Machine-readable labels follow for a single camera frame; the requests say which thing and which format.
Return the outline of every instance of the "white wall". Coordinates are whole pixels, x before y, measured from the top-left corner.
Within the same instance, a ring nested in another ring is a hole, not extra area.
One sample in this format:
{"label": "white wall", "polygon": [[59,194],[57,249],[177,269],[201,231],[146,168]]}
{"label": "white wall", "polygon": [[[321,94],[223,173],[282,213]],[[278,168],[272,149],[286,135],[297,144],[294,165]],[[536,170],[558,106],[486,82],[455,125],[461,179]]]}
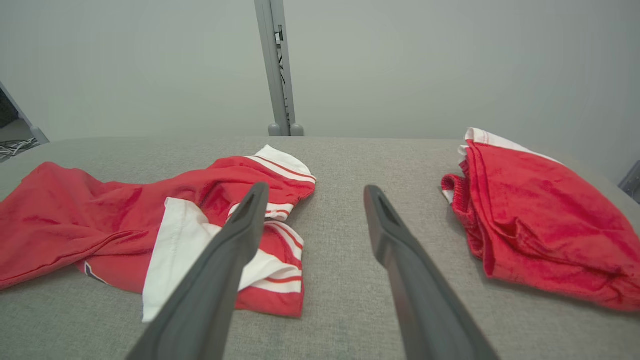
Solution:
{"label": "white wall", "polygon": [[616,182],[640,160],[640,1],[285,0],[285,12],[306,135],[480,127]]}
{"label": "white wall", "polygon": [[253,1],[3,0],[0,81],[52,141],[273,122]]}

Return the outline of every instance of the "gray fabric surface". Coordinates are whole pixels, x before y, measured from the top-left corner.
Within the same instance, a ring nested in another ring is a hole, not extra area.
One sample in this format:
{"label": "gray fabric surface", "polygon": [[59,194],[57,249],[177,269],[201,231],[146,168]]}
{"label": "gray fabric surface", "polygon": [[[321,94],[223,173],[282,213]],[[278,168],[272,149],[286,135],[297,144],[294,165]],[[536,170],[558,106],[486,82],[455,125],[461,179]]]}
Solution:
{"label": "gray fabric surface", "polygon": [[[0,199],[43,161],[81,168],[101,181],[150,183],[220,157],[253,154],[267,143],[299,158],[318,178],[316,193],[287,221],[305,240],[303,316],[235,311],[227,359],[404,358],[388,279],[371,253],[362,203],[367,184],[386,191],[503,359],[640,358],[637,315],[485,279],[439,190],[444,174],[460,172],[458,141],[200,135],[68,140],[1,164]],[[608,180],[566,156],[535,150],[584,176],[640,229],[640,206]],[[0,293],[0,357],[122,358],[145,328],[140,320],[140,295],[67,268]]]}

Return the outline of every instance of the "clothing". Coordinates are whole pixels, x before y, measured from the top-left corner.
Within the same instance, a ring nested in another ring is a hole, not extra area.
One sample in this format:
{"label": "clothing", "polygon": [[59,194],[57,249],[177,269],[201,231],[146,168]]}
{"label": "clothing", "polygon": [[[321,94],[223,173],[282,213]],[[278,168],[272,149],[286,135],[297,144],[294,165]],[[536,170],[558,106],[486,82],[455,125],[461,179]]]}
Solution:
{"label": "clothing", "polygon": [[[286,220],[316,183],[302,162],[268,145],[255,156],[220,159],[144,185],[102,183],[82,170],[43,163],[0,203],[0,289],[75,264],[99,281],[142,293],[167,198],[197,204],[208,223],[221,227],[260,181],[269,184],[266,218],[275,220]],[[286,241],[274,231],[265,231],[262,243],[272,244],[260,245],[268,254],[285,251]],[[297,310],[265,307],[261,290],[245,288],[236,306],[300,315],[302,286]]]}
{"label": "clothing", "polygon": [[[142,292],[143,322],[152,321],[222,227],[190,201],[167,198]],[[244,267],[236,308],[299,317],[304,241],[288,225],[267,221],[255,257]]]}
{"label": "clothing", "polygon": [[640,310],[640,240],[596,188],[549,157],[479,129],[464,177],[442,190],[489,278]]}

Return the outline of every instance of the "cable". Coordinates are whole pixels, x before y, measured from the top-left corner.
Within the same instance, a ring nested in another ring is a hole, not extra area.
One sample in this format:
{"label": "cable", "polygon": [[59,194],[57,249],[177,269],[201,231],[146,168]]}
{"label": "cable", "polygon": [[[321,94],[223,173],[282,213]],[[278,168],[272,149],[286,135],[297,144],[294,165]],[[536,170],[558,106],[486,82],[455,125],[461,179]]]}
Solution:
{"label": "cable", "polygon": [[0,142],[0,160],[6,160],[12,158],[18,154],[33,149],[38,146],[39,143],[36,138],[30,138],[29,140],[9,140]]}

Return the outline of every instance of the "white trim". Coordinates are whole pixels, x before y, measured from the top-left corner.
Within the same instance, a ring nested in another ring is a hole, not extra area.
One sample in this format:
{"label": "white trim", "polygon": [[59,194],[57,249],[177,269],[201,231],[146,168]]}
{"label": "white trim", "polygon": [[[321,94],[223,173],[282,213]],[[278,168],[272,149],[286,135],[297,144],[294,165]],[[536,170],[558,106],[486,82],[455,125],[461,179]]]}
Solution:
{"label": "white trim", "polygon": [[453,190],[442,190],[442,194],[447,198],[449,204],[453,204]]}
{"label": "white trim", "polygon": [[274,163],[277,163],[278,165],[281,165],[292,171],[313,176],[311,175],[311,171],[309,171],[309,168],[304,163],[302,163],[302,161],[296,159],[294,156],[287,154],[286,152],[276,150],[269,145],[265,145],[262,150],[256,152],[255,155],[265,159],[269,159]]}
{"label": "white trim", "polygon": [[[229,209],[229,214],[227,215],[227,218],[233,215],[234,212],[236,212],[236,210],[238,209],[238,206],[240,206],[240,204],[233,205]],[[284,211],[287,211],[289,214],[291,214],[291,212],[293,211],[293,207],[294,207],[293,204],[273,204],[269,202],[267,204],[267,210],[264,214],[264,217],[272,218],[277,221],[287,220],[289,218],[289,215],[287,213],[278,212],[278,210],[284,210]]]}
{"label": "white trim", "polygon": [[277,225],[280,226],[283,229],[286,229],[287,231],[289,231],[293,237],[296,239],[296,241],[302,246],[305,246],[305,240],[302,240],[302,238],[300,237],[300,235],[298,235],[298,233],[296,233],[296,231],[294,229],[291,229],[291,226],[283,223],[283,222],[279,222],[279,221],[267,221],[264,222],[265,224],[273,224],[273,225]]}
{"label": "white trim", "polygon": [[511,140],[507,140],[505,138],[501,138],[497,135],[491,134],[487,131],[477,129],[475,127],[470,127],[465,134],[465,140],[473,140],[475,143],[484,143],[486,145],[491,145],[495,147],[502,147],[503,149],[510,149],[520,152],[527,152],[529,154],[538,155],[547,160],[554,161],[558,164],[562,164],[560,161],[557,161],[554,158],[549,158],[546,155],[538,154],[537,152],[533,152],[527,149],[524,146],[518,145]]}
{"label": "white trim", "polygon": [[271,275],[269,275],[267,277],[269,277],[270,279],[274,279],[274,280],[282,280],[282,279],[288,279],[290,277],[298,277],[298,276],[302,276],[302,270],[300,270],[299,268],[292,268],[292,269],[286,269],[286,270],[279,271],[279,272],[277,272],[275,274],[271,274]]}
{"label": "white trim", "polygon": [[296,245],[293,239],[291,239],[291,237],[281,227],[277,226],[276,224],[272,224],[271,222],[265,222],[264,225],[274,229],[280,235],[280,237],[282,237],[284,241],[286,241],[287,244],[289,244],[289,247],[291,248],[291,252],[293,252],[293,256],[296,259],[302,261],[302,249]]}
{"label": "white trim", "polygon": [[251,285],[251,287],[271,291],[272,293],[301,293],[302,281],[271,282],[268,280],[260,280]]}
{"label": "white trim", "polygon": [[284,274],[294,275],[289,275],[282,279],[292,276],[302,276],[302,271],[295,265],[285,264],[275,256],[258,249],[256,255],[251,261],[249,261],[242,271],[238,291],[248,288],[249,286],[253,286],[257,281],[264,280],[268,277],[280,279],[278,276]]}
{"label": "white trim", "polygon": [[460,155],[460,157],[458,158],[458,165],[462,164],[467,159],[468,148],[469,148],[468,145],[460,145],[458,147],[458,155]]}
{"label": "white trim", "polygon": [[312,183],[315,184],[316,183],[316,179],[315,178],[311,178],[311,177],[305,177],[305,176],[300,176],[300,175],[296,175],[293,174],[290,171],[287,171],[283,168],[280,168],[262,158],[258,158],[257,156],[245,156],[245,158],[251,159],[257,163],[259,163],[260,165],[262,165],[263,167],[268,168],[269,170],[275,172],[278,175],[282,175],[288,179],[292,179],[292,180],[296,180],[296,181],[306,181],[308,183]]}

